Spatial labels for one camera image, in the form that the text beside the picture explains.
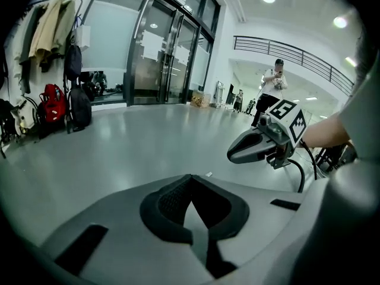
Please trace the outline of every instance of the red backpack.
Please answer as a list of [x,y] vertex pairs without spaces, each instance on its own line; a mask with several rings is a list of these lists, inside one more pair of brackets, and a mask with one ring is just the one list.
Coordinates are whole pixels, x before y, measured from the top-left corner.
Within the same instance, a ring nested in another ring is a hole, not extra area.
[[40,94],[46,122],[60,121],[66,113],[65,95],[56,84],[47,84],[45,92]]

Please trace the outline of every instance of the black backpack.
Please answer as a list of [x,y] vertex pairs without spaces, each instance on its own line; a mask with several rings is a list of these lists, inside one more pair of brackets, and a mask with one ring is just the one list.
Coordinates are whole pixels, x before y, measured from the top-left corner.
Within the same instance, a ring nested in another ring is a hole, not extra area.
[[83,128],[91,122],[91,102],[84,90],[74,87],[70,91],[71,118],[74,126]]
[[71,45],[65,57],[65,75],[68,80],[75,81],[82,71],[82,52],[79,46]]

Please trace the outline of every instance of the metal railing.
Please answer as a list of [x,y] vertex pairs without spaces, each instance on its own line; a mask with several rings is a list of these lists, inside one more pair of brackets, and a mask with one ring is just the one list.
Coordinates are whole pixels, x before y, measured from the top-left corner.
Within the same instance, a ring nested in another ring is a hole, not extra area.
[[354,85],[351,80],[332,65],[305,50],[265,38],[248,36],[234,36],[234,38],[234,50],[263,53],[294,62],[328,80],[346,95],[351,94]]

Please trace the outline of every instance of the white ceiling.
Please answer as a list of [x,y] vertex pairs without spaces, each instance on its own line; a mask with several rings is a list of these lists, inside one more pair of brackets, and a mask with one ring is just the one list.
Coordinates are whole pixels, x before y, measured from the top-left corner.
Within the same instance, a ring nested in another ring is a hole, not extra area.
[[[239,82],[258,90],[261,84],[261,78],[268,69],[268,65],[248,61],[231,62],[233,72]],[[299,99],[300,102],[297,102],[297,104],[314,115],[330,116],[333,114],[338,101],[333,98],[332,95],[314,83],[290,72],[286,72],[286,66],[284,67],[284,74],[289,87],[283,91],[283,98],[287,100]],[[318,99],[309,101],[306,100],[307,97],[317,97]]]
[[[362,29],[356,10],[346,0],[275,0],[273,4],[263,0],[226,0],[226,3],[239,22],[264,18],[291,24],[328,40],[332,48],[342,53],[354,52]],[[333,25],[337,16],[347,18],[346,28]]]

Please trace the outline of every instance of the white shirt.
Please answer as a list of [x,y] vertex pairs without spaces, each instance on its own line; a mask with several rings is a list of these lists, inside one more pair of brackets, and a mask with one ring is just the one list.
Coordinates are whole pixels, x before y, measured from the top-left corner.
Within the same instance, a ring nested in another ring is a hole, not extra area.
[[[275,72],[274,69],[268,69],[265,72],[264,77],[271,77],[271,76],[275,76],[276,74],[277,72]],[[276,84],[281,84],[283,86],[283,89],[287,88],[286,78],[284,74],[282,75],[281,78],[275,78],[272,81],[268,81],[267,83],[265,83],[264,86],[262,87],[262,93],[272,95],[278,99],[281,99],[281,95],[283,91],[278,88],[275,88],[274,86]]]

